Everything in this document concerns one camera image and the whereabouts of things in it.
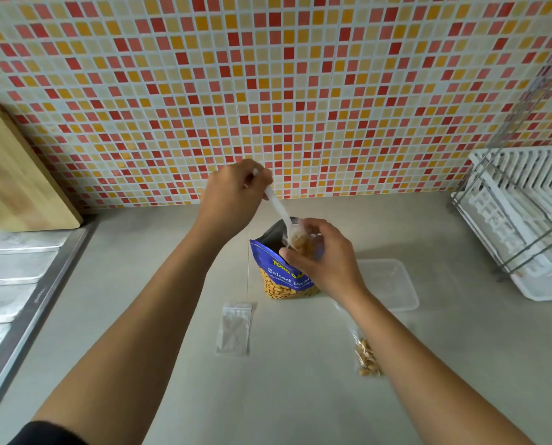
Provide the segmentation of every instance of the plastic spoon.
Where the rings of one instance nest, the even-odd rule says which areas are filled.
[[[259,170],[257,168],[254,168],[253,171],[251,172],[253,176],[257,176],[258,173],[259,173]],[[286,212],[286,208],[274,193],[272,186],[266,187],[265,194],[268,196],[268,200],[272,202],[272,206],[274,207],[274,209],[276,209],[276,211],[280,214],[280,217],[282,217],[282,220],[284,220],[284,224],[286,225],[288,242],[292,243],[293,240],[296,239],[298,235],[303,234],[304,231],[302,229],[302,226],[294,224],[292,220],[290,220],[290,216]]]

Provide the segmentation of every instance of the hand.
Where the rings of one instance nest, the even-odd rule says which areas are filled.
[[[323,257],[320,261],[312,261],[290,248],[280,248],[280,256],[305,273],[317,287],[342,305],[353,294],[367,291],[358,269],[352,242],[323,219],[304,218],[301,224],[309,233],[321,233]]]
[[[260,170],[253,177],[254,168]],[[252,159],[227,165],[208,178],[196,227],[201,234],[228,242],[246,227],[272,184],[272,172]]]

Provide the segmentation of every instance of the stainless steel sink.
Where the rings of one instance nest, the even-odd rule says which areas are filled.
[[[93,228],[0,231],[0,391]]]

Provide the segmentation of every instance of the person's left hand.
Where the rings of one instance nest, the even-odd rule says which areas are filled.
[[[260,170],[255,177],[254,168]],[[208,177],[196,226],[228,242],[249,224],[270,184],[272,172],[252,159],[222,167]]]

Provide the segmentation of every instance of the tile backsplash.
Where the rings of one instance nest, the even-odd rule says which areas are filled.
[[[282,197],[447,190],[550,57],[552,0],[0,0],[0,104],[82,209],[244,157]]]

